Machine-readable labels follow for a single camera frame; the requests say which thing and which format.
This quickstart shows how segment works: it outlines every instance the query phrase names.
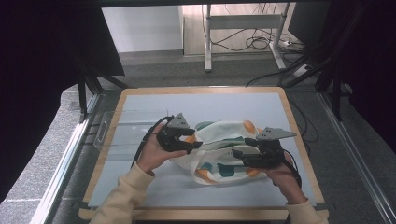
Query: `wooden floor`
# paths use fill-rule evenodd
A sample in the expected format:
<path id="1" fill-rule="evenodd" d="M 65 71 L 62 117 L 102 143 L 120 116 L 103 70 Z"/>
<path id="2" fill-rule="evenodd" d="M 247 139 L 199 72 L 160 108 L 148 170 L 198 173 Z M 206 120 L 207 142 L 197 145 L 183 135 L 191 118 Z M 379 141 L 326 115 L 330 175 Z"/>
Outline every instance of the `wooden floor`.
<path id="1" fill-rule="evenodd" d="M 251 14 L 280 14 L 285 8 L 285 4 L 222 4 L 212 5 L 211 15 L 251 15 Z M 203 55 L 205 53 L 205 15 L 206 5 L 198 6 L 183 6 L 183 17 L 184 17 L 184 54 L 185 55 Z M 282 32 L 282 39 L 294 41 L 296 38 L 291 35 L 287 30 L 290 23 L 290 17 L 294 10 L 294 4 L 290 4 L 288 18 L 285 22 L 285 27 Z M 212 42 L 218 42 L 231 35 L 229 39 L 220 42 L 221 45 L 229 48 L 226 49 L 221 46 L 212 45 L 213 53 L 236 53 L 236 52 L 258 52 L 259 50 L 254 48 L 245 49 L 247 43 L 250 44 L 249 40 L 253 36 L 265 36 L 269 38 L 269 35 L 261 31 L 255 32 L 255 30 L 246 30 L 234 35 L 240 30 L 214 30 L 211 32 Z M 256 42 L 255 47 L 264 48 L 267 45 L 265 42 Z"/>

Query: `metal desk leg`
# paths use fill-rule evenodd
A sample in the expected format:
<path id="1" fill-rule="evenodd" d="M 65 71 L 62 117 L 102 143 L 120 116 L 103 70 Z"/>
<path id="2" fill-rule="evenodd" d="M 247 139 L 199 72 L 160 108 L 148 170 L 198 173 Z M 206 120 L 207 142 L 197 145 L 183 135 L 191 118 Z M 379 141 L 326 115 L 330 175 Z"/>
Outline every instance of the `metal desk leg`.
<path id="1" fill-rule="evenodd" d="M 279 44 L 279 39 L 280 39 L 280 36 L 282 35 L 283 26 L 285 25 L 286 18 L 288 17 L 289 5 L 290 5 L 290 3 L 287 3 L 286 7 L 285 7 L 285 10 L 282 12 L 282 15 L 281 15 L 280 21 L 279 21 L 279 26 L 277 27 L 276 37 L 275 37 L 274 42 L 271 42 L 269 44 L 270 48 L 271 48 L 271 51 L 273 52 L 277 67 L 280 70 L 286 69 L 286 66 L 283 63 L 282 57 L 279 54 L 279 50 L 277 49 L 277 45 Z"/>
<path id="2" fill-rule="evenodd" d="M 210 42 L 210 7 L 206 6 L 205 71 L 212 71 L 212 43 Z"/>

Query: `table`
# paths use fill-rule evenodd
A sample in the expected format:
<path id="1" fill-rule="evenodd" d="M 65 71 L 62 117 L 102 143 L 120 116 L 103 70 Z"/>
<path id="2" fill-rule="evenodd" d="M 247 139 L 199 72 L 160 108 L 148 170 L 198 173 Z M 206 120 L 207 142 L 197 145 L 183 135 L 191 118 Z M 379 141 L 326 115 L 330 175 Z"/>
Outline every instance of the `table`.
<path id="1" fill-rule="evenodd" d="M 125 104 L 127 96 L 129 95 L 151 95 L 151 94 L 236 94 L 236 93 L 277 93 L 281 100 L 281 104 L 287 115 L 292 131 L 298 133 L 298 128 L 294 117 L 291 113 L 289 102 L 285 92 L 277 87 L 258 87 L 258 88 L 242 88 L 242 87 L 200 87 L 200 88 L 144 88 L 144 89 L 131 89 L 122 92 L 116 111 L 120 112 Z M 115 127 L 120 119 L 120 113 L 115 113 L 110 128 L 107 132 L 105 142 L 111 142 Z M 318 204 L 317 209 L 319 212 L 327 216 L 328 210 L 323 209 L 321 205 L 324 204 L 324 199 L 321 194 L 318 181 L 316 180 L 311 163 L 306 154 L 304 143 L 301 136 L 298 134 L 295 138 L 295 144 L 298 152 L 303 161 L 305 171 L 309 184 L 313 190 L 315 201 Z M 87 188 L 83 201 L 88 202 L 92 196 L 94 186 L 96 185 L 101 171 L 103 169 L 109 144 L 102 147 L 98 161 L 94 168 L 91 182 Z M 93 216 L 92 210 L 80 209 L 79 216 L 83 219 L 90 219 Z M 284 207 L 249 207 L 249 208 L 223 208 L 205 209 L 205 208 L 140 208 L 134 211 L 135 220 L 282 220 L 287 216 L 287 210 Z"/>

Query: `person's left hand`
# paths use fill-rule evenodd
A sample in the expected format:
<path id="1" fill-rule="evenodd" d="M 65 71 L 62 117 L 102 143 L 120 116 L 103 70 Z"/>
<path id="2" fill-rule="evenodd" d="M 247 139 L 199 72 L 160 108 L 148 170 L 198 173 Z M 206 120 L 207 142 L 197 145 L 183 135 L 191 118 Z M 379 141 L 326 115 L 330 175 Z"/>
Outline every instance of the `person's left hand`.
<path id="1" fill-rule="evenodd" d="M 162 127 L 163 124 L 159 124 L 154 129 L 140 154 L 139 160 L 136 162 L 140 169 L 149 175 L 153 175 L 152 170 L 161 166 L 165 161 L 187 154 L 186 150 L 168 152 L 160 146 L 155 133 L 158 133 Z"/>

